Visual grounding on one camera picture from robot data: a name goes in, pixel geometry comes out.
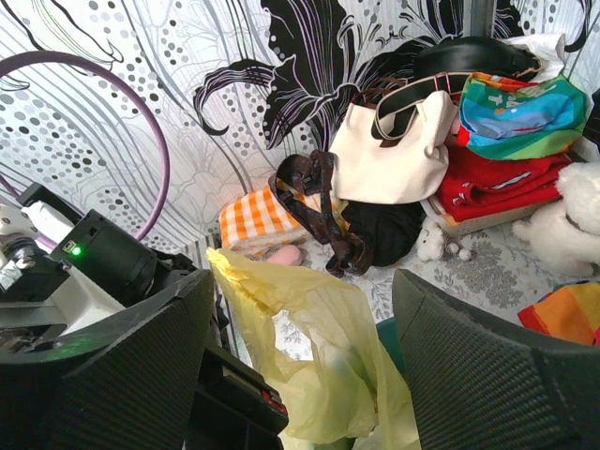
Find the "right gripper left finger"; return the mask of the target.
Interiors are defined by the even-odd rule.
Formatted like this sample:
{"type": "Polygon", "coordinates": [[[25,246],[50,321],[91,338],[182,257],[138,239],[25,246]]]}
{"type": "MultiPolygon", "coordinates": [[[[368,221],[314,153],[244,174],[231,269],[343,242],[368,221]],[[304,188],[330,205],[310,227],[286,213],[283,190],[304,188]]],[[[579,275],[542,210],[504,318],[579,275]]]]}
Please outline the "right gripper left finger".
{"type": "Polygon", "coordinates": [[[2,352],[2,448],[182,448],[213,302],[198,270],[35,351],[2,352]]]}

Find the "yellow trash bag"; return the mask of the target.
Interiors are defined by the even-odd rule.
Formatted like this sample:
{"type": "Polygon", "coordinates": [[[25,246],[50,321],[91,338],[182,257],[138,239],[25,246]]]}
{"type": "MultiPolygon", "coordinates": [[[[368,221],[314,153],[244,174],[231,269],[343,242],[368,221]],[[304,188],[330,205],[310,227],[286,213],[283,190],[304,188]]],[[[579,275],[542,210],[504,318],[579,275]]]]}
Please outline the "yellow trash bag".
{"type": "Polygon", "coordinates": [[[409,387],[357,287],[222,248],[206,258],[252,366],[287,409],[285,448],[420,448],[409,387]]]}

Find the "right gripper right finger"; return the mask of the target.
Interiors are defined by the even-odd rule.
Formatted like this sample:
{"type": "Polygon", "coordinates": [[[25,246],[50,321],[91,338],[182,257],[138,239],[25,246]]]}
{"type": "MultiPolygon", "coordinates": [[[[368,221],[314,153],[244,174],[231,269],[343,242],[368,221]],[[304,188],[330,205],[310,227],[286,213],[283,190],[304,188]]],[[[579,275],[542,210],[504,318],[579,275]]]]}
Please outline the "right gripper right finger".
{"type": "Polygon", "coordinates": [[[598,348],[529,331],[405,269],[392,300],[422,448],[598,448],[598,348]]]}

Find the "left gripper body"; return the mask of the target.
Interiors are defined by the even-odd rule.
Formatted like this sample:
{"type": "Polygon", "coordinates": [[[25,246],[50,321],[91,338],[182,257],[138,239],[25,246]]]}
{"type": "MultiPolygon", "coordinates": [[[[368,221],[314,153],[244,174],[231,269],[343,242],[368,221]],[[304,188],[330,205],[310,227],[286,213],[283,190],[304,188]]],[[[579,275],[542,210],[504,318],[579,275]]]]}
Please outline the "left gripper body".
{"type": "Polygon", "coordinates": [[[289,416],[263,376],[216,344],[206,346],[186,449],[281,450],[289,416]]]}

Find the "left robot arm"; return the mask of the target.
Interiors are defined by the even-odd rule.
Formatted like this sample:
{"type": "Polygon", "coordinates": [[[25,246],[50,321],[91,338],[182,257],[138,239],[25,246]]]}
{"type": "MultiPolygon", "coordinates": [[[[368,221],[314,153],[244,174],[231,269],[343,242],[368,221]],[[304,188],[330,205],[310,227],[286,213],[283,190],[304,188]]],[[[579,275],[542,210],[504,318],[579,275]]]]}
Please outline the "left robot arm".
{"type": "Polygon", "coordinates": [[[5,449],[279,449],[278,392],[230,352],[212,273],[41,185],[1,209],[5,449]]]}

